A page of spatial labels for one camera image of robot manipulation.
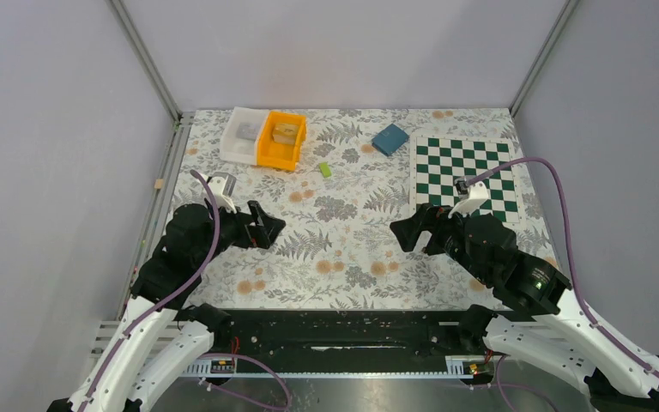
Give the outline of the blue card holder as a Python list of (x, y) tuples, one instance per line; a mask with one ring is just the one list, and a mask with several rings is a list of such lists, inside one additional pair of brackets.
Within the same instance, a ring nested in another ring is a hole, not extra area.
[(392, 156), (409, 140), (409, 134), (396, 124), (382, 129), (371, 141), (371, 145), (382, 155)]

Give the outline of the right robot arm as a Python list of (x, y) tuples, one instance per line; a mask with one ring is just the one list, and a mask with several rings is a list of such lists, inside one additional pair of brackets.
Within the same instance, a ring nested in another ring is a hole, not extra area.
[(405, 252), (429, 232), (426, 255), (448, 256), (506, 307), (564, 339), (550, 341), (472, 305), (458, 324), (457, 340), (466, 352), (487, 349), (516, 357), (564, 380), (597, 411), (659, 411), (659, 356), (615, 336), (614, 328), (577, 299), (559, 270), (518, 249), (516, 233), (500, 220), (427, 203), (408, 219), (392, 222), (390, 230)]

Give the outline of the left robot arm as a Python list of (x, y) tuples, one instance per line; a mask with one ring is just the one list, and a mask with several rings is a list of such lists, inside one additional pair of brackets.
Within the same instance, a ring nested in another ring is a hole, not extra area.
[(230, 247), (268, 250), (286, 222), (256, 201), (246, 213), (210, 203), (178, 207), (139, 270), (117, 331), (85, 382), (50, 411), (150, 411), (166, 389), (208, 351), (232, 341), (231, 317), (185, 302), (205, 267)]

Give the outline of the green white chessboard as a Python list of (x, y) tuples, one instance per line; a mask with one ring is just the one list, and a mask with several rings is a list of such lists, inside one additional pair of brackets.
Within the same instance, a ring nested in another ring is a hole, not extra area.
[[(409, 204), (415, 212), (422, 204), (451, 208), (461, 201), (457, 185), (515, 158), (505, 139), (472, 139), (415, 133), (409, 140)], [(483, 179), (486, 201), (474, 215), (491, 215), (509, 228), (526, 226), (522, 180), (512, 168)]]

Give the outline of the floral table mat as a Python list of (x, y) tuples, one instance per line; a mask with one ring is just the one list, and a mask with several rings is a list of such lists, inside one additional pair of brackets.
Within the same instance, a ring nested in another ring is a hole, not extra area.
[[(204, 271), (192, 305), (226, 309), (459, 310), (502, 308), (485, 288), (444, 256), (401, 250), (390, 224), (410, 216), (409, 143), (392, 156), (372, 139), (396, 124), (410, 136), (505, 139), (522, 156), (509, 111), (481, 109), (306, 109), (307, 137), (293, 172), (220, 158), (231, 111), (199, 110), (190, 121), (172, 206), (201, 203), (194, 172), (232, 174), (232, 198), (258, 201), (286, 222), (268, 250), (232, 247)], [(326, 162), (325, 179), (318, 165)]]

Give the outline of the orange plastic bin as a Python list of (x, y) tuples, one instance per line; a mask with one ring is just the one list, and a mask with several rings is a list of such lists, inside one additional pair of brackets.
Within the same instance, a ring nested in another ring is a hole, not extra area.
[(269, 111), (257, 144), (257, 164), (293, 172), (306, 138), (306, 116)]

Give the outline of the small green block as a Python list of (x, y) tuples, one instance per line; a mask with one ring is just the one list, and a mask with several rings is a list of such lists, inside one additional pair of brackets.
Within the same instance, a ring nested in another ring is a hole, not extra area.
[(332, 176), (331, 169), (330, 169), (329, 165), (328, 165), (326, 162), (322, 162), (322, 163), (320, 163), (320, 164), (318, 165), (318, 169), (319, 169), (320, 173), (322, 174), (322, 176), (323, 176), (325, 179), (327, 179), (327, 178), (329, 178), (329, 177)]

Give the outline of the white plastic bin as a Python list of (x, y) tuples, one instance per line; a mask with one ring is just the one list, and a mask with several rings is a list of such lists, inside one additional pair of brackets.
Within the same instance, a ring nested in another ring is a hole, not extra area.
[(221, 135), (220, 158), (256, 166), (258, 142), (268, 116), (269, 110), (234, 107)]

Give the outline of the tan item in orange bin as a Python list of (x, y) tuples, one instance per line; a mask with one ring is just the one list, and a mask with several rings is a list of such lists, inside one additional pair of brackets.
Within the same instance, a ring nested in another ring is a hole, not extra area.
[(276, 123), (272, 130), (274, 142), (293, 146), (299, 135), (299, 125), (290, 123)]

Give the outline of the grey item in white bin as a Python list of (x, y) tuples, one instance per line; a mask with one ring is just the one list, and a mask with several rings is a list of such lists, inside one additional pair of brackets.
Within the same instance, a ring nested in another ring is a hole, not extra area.
[(241, 122), (236, 130), (236, 137), (249, 141), (254, 141), (257, 138), (257, 125), (248, 122)]

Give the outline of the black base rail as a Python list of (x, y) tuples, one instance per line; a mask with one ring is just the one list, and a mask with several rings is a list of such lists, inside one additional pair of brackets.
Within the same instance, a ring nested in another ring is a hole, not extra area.
[(447, 359), (483, 362), (489, 350), (464, 311), (228, 311), (210, 354), (238, 354), (277, 373), (410, 375), (446, 371)]

